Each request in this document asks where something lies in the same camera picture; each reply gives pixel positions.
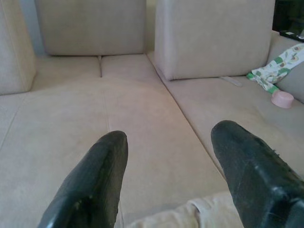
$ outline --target pink cup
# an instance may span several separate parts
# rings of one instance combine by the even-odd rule
[[[271,102],[281,108],[291,108],[294,96],[287,92],[277,91],[272,95]]]

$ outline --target sofa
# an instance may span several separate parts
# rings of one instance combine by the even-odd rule
[[[271,31],[273,0],[159,0],[150,53],[145,1],[123,2],[36,0],[49,55],[35,57],[18,0],[0,1],[0,227],[36,227],[64,178],[115,130],[129,144],[116,227],[228,190],[210,139],[221,120],[304,177],[303,66],[278,83],[297,98],[289,110],[244,76],[297,43]]]

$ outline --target patterned cloth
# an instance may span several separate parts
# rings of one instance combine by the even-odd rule
[[[247,78],[259,83],[266,91],[273,94],[279,90],[274,84],[282,80],[294,67],[302,62],[304,62],[304,44],[297,44],[286,50],[267,66],[252,70]]]

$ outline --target upholstery fabric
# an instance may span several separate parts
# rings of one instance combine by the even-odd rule
[[[232,120],[263,139],[304,178],[302,103],[295,100],[291,109],[279,108],[271,103],[271,94],[244,76],[234,77],[243,84],[236,87],[220,78],[169,82],[159,74],[220,170],[210,132],[218,122]]]
[[[51,55],[119,55],[144,49],[145,0],[36,0]]]
[[[245,75],[265,65],[274,0],[159,0],[155,62],[167,80]]]
[[[64,178],[115,130],[129,144],[117,227],[228,189],[146,55],[104,57],[102,69],[96,57],[38,59],[0,149],[0,227],[36,227]]]
[[[275,59],[286,49],[300,42],[280,36],[273,32],[268,62]],[[280,89],[291,93],[296,99],[304,103],[304,63],[293,68],[291,72],[276,84]]]
[[[0,0],[0,95],[29,91],[35,54],[18,0]]]

